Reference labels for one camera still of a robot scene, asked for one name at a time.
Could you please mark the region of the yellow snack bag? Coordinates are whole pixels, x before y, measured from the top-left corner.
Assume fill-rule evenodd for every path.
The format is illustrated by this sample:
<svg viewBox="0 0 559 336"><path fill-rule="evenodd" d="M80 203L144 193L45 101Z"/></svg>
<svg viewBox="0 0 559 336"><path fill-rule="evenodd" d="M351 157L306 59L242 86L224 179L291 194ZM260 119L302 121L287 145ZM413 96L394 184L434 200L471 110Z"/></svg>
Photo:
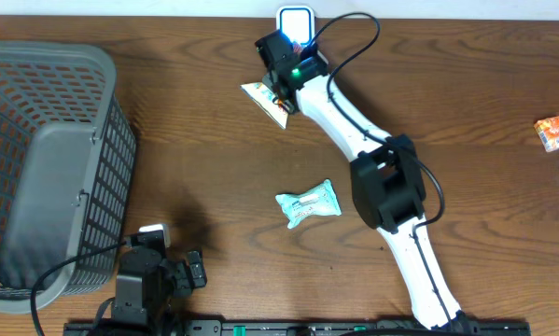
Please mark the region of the yellow snack bag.
<svg viewBox="0 0 559 336"><path fill-rule="evenodd" d="M254 101L280 128L286 129L288 111L286 105L262 82L241 85L241 90Z"/></svg>

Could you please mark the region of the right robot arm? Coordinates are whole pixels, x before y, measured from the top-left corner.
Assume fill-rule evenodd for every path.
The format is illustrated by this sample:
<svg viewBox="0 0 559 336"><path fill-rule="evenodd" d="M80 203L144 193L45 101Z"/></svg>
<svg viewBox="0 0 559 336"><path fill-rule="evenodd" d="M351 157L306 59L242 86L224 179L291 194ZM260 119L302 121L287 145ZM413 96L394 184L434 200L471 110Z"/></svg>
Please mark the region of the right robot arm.
<svg viewBox="0 0 559 336"><path fill-rule="evenodd" d="M281 31L255 43L263 79L279 103L313 120L349 161L352 198L363 221L389 246L408 289L412 313L426 329L466 333L460 304L428 239L421 163L412 140L392 136L367 119L334 82L336 73L314 44L298 50Z"/></svg>

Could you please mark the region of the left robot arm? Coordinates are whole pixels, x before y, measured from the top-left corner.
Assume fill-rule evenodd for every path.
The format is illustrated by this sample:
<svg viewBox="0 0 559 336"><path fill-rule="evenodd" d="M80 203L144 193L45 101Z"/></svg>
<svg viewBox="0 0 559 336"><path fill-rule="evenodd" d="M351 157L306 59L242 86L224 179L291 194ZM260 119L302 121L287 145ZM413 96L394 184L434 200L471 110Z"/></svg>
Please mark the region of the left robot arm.
<svg viewBox="0 0 559 336"><path fill-rule="evenodd" d="M184 323L171 312L170 300L186 298L205 287L203 256L191 250L170 261L158 249L136 247L121 256L111 317L98 313L90 335L183 335Z"/></svg>

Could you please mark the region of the mint green snack packet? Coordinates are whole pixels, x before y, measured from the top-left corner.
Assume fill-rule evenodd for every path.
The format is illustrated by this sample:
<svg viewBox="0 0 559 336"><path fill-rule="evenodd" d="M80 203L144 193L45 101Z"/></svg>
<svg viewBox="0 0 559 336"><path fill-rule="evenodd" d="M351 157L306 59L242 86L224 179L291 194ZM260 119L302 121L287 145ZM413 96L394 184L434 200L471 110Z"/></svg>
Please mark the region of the mint green snack packet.
<svg viewBox="0 0 559 336"><path fill-rule="evenodd" d="M286 216L289 230L295 229L310 216L340 216L341 207L332 183L325 179L302 194L277 194L275 200Z"/></svg>

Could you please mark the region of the orange snack packet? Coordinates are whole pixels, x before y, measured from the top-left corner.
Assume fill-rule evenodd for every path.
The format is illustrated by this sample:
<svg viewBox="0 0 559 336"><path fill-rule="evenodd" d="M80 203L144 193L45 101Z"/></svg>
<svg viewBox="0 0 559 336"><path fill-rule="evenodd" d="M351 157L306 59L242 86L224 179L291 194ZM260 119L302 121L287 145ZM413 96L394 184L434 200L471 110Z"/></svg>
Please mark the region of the orange snack packet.
<svg viewBox="0 0 559 336"><path fill-rule="evenodd" d="M540 119L534 128L547 152L559 149L559 116Z"/></svg>

